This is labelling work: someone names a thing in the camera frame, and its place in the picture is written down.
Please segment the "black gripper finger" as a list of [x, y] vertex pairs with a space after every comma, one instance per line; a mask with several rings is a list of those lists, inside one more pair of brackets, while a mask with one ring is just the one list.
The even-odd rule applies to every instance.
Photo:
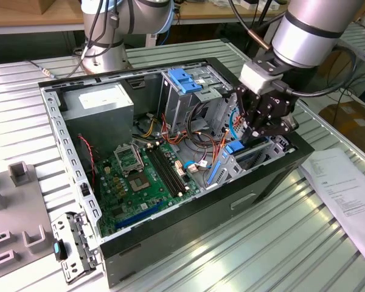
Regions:
[[251, 137], [271, 137], [292, 132], [290, 107], [263, 104], [251, 110]]
[[242, 135], [241, 142], [247, 143], [253, 132], [254, 116], [259, 103], [259, 96], [254, 94], [244, 85], [240, 85], [235, 90], [239, 116], [244, 118], [247, 128]]

